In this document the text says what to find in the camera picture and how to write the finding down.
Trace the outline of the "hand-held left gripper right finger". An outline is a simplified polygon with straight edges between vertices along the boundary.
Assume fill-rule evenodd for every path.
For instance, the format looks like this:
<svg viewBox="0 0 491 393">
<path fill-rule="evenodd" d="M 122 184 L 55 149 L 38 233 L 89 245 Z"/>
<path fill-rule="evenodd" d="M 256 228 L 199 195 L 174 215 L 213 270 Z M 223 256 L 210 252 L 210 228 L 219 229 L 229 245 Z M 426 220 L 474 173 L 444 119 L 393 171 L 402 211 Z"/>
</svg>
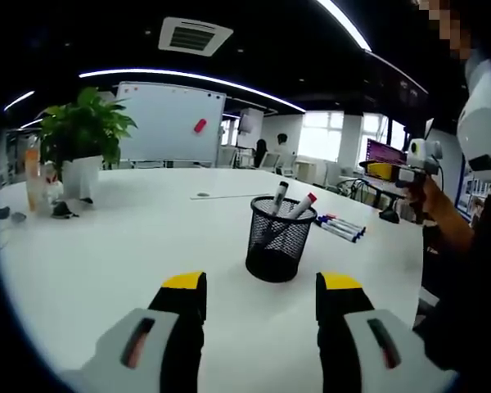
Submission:
<svg viewBox="0 0 491 393">
<path fill-rule="evenodd" d="M 423 340 L 386 309 L 375 309 L 345 274 L 316 275 L 318 349 L 325 392 L 450 392 L 453 370 L 438 368 Z"/>
</svg>

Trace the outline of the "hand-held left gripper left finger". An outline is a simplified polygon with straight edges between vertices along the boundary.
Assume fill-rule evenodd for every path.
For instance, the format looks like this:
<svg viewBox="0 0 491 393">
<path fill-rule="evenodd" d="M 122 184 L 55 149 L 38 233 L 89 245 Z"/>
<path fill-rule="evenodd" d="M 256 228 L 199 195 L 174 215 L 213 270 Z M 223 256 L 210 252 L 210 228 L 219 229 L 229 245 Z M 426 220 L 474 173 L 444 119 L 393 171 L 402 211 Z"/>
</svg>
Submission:
<svg viewBox="0 0 491 393">
<path fill-rule="evenodd" d="M 167 279 L 147 308 L 104 332 L 91 359 L 61 380 L 74 392 L 196 392 L 206 304 L 205 272 Z"/>
</svg>

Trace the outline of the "person's right hand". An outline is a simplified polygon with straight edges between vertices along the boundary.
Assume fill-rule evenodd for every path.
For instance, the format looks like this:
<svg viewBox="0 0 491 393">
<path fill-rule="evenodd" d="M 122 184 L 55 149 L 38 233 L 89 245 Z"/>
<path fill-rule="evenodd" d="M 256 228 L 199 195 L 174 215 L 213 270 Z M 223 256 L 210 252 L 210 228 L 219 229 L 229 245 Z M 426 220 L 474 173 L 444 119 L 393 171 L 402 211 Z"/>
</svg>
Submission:
<svg viewBox="0 0 491 393">
<path fill-rule="evenodd" d="M 429 175 L 406 187 L 408 204 L 412 207 L 416 224 L 422 224 L 425 217 L 430 216 L 440 193 L 437 183 Z"/>
</svg>

